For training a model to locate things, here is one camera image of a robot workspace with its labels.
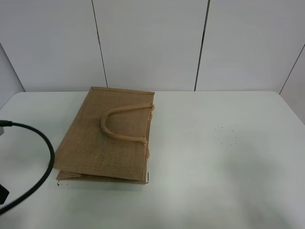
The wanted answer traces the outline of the brown linen tote bag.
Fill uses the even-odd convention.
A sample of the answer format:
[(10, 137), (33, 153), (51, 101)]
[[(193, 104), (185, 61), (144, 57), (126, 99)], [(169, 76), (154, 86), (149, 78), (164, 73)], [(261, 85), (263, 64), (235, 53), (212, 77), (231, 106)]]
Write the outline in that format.
[(92, 87), (55, 153), (57, 180), (147, 183), (153, 92)]

